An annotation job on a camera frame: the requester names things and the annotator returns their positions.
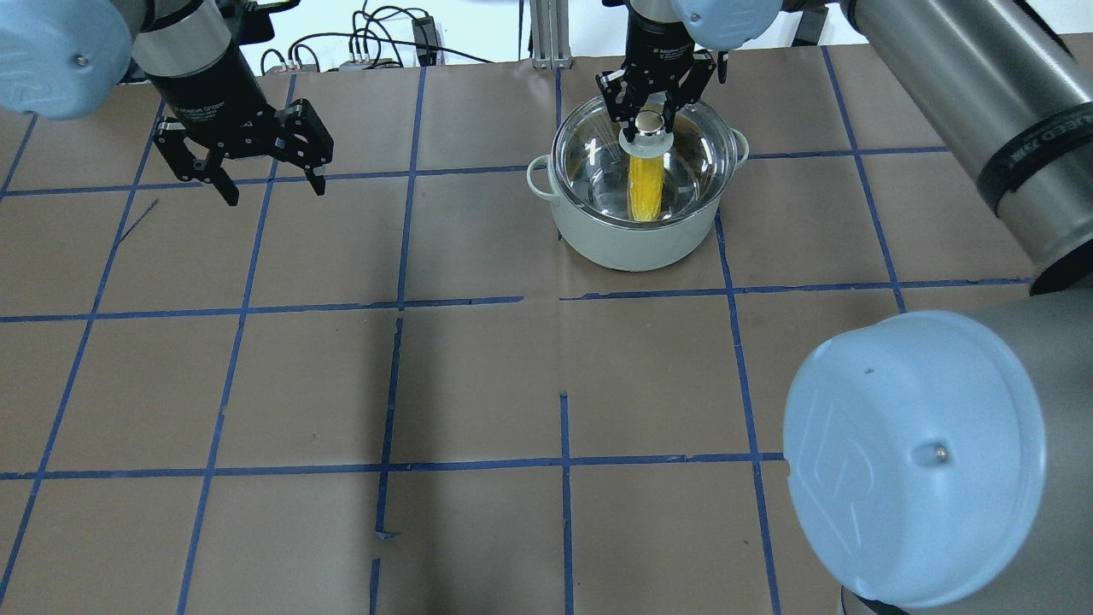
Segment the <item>white pot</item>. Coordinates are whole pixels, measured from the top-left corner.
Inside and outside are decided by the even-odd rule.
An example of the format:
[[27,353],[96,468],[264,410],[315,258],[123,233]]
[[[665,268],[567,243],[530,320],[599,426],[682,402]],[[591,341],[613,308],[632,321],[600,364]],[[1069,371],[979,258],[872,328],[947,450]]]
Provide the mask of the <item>white pot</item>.
[[[748,139],[734,128],[725,126],[731,134],[731,155],[742,157],[734,165],[728,165],[731,176],[748,159]],[[706,237],[714,226],[717,203],[725,189],[722,181],[719,187],[702,194],[697,208],[689,210],[678,220],[661,221],[657,224],[615,221],[597,215],[588,203],[574,198],[572,190],[567,191],[560,185],[559,166],[554,155],[559,151],[555,140],[553,154],[541,155],[528,165],[528,187],[539,198],[550,202],[554,223],[562,237],[585,258],[611,269],[623,271],[648,271],[675,262]],[[550,177],[550,190],[536,186],[531,172],[545,166]]]

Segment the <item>yellow corn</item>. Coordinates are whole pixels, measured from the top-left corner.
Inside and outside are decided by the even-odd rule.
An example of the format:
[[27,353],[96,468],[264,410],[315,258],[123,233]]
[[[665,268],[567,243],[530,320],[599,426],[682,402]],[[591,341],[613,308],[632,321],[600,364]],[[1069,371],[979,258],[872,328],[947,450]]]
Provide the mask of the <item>yellow corn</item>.
[[660,192],[665,185],[662,156],[630,156],[630,217],[651,222],[660,217]]

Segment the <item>transparent lid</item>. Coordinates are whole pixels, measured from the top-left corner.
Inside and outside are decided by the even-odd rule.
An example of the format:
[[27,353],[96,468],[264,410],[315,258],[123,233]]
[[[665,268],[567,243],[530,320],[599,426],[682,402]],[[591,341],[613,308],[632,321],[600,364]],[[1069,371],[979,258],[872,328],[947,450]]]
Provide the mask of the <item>transparent lid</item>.
[[[660,110],[663,95],[646,108]],[[665,177],[659,215],[649,222],[631,217],[627,191],[630,155],[619,144],[619,123],[603,98],[576,108],[554,137],[551,173],[571,202],[608,224],[657,228],[690,217],[720,198],[737,161],[737,143],[725,120],[698,102],[675,115],[674,142],[663,154]]]

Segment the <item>white floor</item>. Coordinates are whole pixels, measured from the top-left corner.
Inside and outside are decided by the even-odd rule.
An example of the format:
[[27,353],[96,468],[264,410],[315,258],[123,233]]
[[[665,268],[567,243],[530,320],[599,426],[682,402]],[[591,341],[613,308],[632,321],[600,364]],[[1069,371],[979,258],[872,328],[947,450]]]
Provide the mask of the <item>white floor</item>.
[[[385,3],[399,7],[421,7],[436,19],[442,29],[442,43],[449,48],[480,56],[492,61],[512,61],[527,56],[527,28],[525,14],[524,36],[517,36],[520,0],[369,0],[369,9]],[[1093,9],[1089,0],[1032,0],[1032,5],[1060,33],[1093,32]],[[299,7],[273,15],[277,37],[268,44],[244,48],[247,60],[258,72],[259,58],[269,47],[284,52],[290,44],[307,34],[318,32],[350,32],[350,15],[361,8],[360,0],[305,0]],[[786,47],[794,39],[799,14],[781,14],[765,34],[745,47]],[[392,19],[386,22],[391,36],[413,40],[409,20]],[[626,39],[626,16],[622,8],[607,9],[599,0],[569,0],[569,46],[574,56],[622,55]],[[821,44],[845,45],[865,43],[833,3]],[[320,68],[327,70],[349,60],[346,39],[326,37],[309,40],[319,55]],[[412,49],[402,48],[409,66],[414,57]],[[389,57],[390,50],[384,54]],[[449,55],[447,63],[466,63],[471,60]]]

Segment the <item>pot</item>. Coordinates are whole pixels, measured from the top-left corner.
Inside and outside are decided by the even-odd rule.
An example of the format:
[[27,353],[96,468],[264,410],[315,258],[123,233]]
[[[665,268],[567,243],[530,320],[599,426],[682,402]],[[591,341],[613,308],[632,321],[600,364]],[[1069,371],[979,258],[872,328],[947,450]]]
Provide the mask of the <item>pot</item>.
[[[662,105],[650,97],[650,105]],[[528,187],[551,203],[554,223],[585,258],[624,271],[648,271],[683,258],[709,234],[729,178],[749,156],[748,139],[706,103],[675,115],[674,140],[663,154],[662,206],[657,218],[637,222],[627,206],[630,158],[619,144],[602,97],[577,107],[562,122],[551,153],[528,165]],[[550,190],[531,172],[546,167]]]

